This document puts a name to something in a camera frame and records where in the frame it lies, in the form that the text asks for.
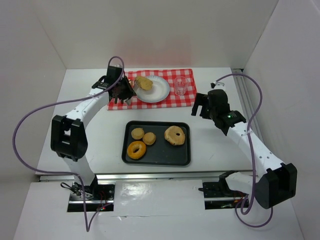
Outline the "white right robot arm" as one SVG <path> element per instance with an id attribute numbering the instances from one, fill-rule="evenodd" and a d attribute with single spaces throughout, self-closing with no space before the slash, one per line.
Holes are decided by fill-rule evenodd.
<path id="1" fill-rule="evenodd" d="M 197 114 L 198 107 L 201 107 L 199 115 L 212 120 L 252 164 L 252 176 L 235 170 L 220 175 L 218 182 L 222 190 L 250 194 L 264 209 L 270 209 L 296 195 L 297 168 L 275 156 L 252 131 L 245 117 L 239 111 L 231 110 L 224 90 L 197 93 L 192 116 Z"/>

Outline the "metal tongs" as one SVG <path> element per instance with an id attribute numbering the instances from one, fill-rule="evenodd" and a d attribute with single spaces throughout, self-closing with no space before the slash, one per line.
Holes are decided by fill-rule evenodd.
<path id="1" fill-rule="evenodd" d="M 135 81 L 133 79 L 129 79 L 128 80 L 129 84 L 131 85 L 131 88 L 133 90 L 133 94 L 130 98 L 128 98 L 125 102 L 128 106 L 130 106 L 132 104 L 132 100 L 134 97 L 137 96 L 137 90 L 139 89 L 139 86 L 138 85 L 135 85 Z"/>

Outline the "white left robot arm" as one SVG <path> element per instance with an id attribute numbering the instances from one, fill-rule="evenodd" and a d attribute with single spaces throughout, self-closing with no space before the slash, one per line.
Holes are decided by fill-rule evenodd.
<path id="1" fill-rule="evenodd" d="M 87 97 L 73 110 L 63 116 L 53 117 L 50 148 L 64 160 L 69 170 L 76 174 L 74 191 L 79 194 L 85 192 L 86 196 L 92 198 L 98 188 L 98 179 L 86 158 L 86 127 L 111 100 L 128 103 L 135 95 L 124 69 L 110 65 L 107 67 L 106 75 L 93 84 Z"/>

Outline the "speckled bread slice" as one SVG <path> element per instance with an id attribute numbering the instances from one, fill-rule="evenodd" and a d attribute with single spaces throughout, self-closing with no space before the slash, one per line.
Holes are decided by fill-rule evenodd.
<path id="1" fill-rule="evenodd" d="M 153 88 L 153 82 L 144 76 L 137 76 L 134 79 L 134 84 L 145 91 L 149 91 Z"/>

